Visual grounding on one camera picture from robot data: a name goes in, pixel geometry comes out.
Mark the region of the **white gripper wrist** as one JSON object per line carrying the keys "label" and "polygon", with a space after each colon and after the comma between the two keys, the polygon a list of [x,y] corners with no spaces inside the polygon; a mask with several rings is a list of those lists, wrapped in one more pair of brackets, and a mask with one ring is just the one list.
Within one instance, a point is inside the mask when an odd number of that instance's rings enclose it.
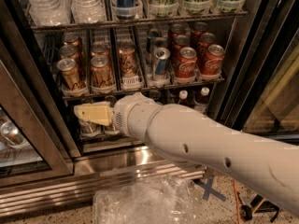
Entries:
{"label": "white gripper wrist", "polygon": [[136,92],[118,100],[113,112],[108,105],[84,104],[75,105],[74,114],[78,119],[104,126],[113,122],[121,133],[145,142],[149,122],[161,108],[152,99]]}

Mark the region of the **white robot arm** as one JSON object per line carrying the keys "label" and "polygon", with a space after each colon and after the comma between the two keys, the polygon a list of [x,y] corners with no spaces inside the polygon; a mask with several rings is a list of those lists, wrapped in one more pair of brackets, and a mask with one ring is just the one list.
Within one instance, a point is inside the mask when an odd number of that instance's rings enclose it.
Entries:
{"label": "white robot arm", "polygon": [[299,216],[299,148],[235,131],[185,105],[159,105],[137,92],[111,105],[76,105],[77,118],[114,125],[176,166],[201,164],[231,176],[281,209]]}

